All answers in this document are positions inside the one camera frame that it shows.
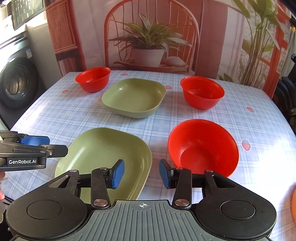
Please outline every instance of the washing machine door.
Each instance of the washing machine door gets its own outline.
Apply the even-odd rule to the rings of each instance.
[[[0,74],[0,100],[11,109],[22,109],[35,98],[38,84],[36,66],[27,58],[15,58]]]

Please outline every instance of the blue checkered tablecloth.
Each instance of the blue checkered tablecloth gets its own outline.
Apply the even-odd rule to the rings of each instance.
[[[225,96],[212,109],[192,108],[184,99],[178,74],[112,71],[108,86],[97,93],[87,93],[74,81],[78,73],[68,73],[46,91],[19,119],[13,130],[30,135],[46,135],[51,144],[69,146],[81,133],[96,127],[125,131],[142,138],[150,147],[153,164],[139,199],[169,199],[173,190],[164,188],[158,164],[171,160],[167,141],[180,122],[206,119],[223,126],[239,147],[239,164],[230,178],[269,200],[277,210],[272,231],[274,241],[295,241],[296,229],[291,215],[292,192],[296,185],[296,137],[287,121],[261,90],[234,83],[217,82]],[[166,96],[158,111],[144,119],[113,114],[101,101],[102,94],[125,78],[143,78],[162,83]],[[16,199],[54,177],[59,159],[48,159],[46,169],[10,172],[3,191]],[[193,190],[193,201],[202,193]]]

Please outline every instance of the green plate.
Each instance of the green plate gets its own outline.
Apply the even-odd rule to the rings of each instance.
[[[103,94],[102,102],[114,113],[145,118],[158,109],[165,92],[165,87],[156,81],[125,79],[112,85]]]
[[[111,168],[118,159],[124,160],[125,172],[119,187],[108,189],[110,201],[136,200],[147,180],[152,154],[142,139],[122,131],[95,128],[82,133],[59,161],[55,177],[71,169],[86,174],[100,167]],[[82,188],[80,198],[90,203],[90,188]]]

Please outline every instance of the printed backdrop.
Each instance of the printed backdrop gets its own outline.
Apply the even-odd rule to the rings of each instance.
[[[272,97],[287,55],[291,14],[277,0],[45,2],[62,75],[97,66],[199,75],[259,88]],[[129,40],[153,23],[170,27],[175,42],[162,47],[159,65],[147,66],[142,61],[154,58],[151,50],[136,56]],[[151,39],[145,34],[145,44]]]

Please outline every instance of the chair backrest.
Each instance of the chair backrest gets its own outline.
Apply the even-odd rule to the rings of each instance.
[[[123,23],[138,23],[139,13],[144,14],[150,21],[154,18],[157,23],[173,24],[175,31],[183,35],[183,39],[192,47],[179,45],[179,50],[170,48],[168,56],[177,56],[192,69],[196,45],[199,46],[199,27],[197,20],[181,3],[176,0],[124,0],[115,5],[107,14],[104,23],[105,64],[110,66],[115,61],[129,60],[130,50],[120,51],[109,39],[124,36]]]

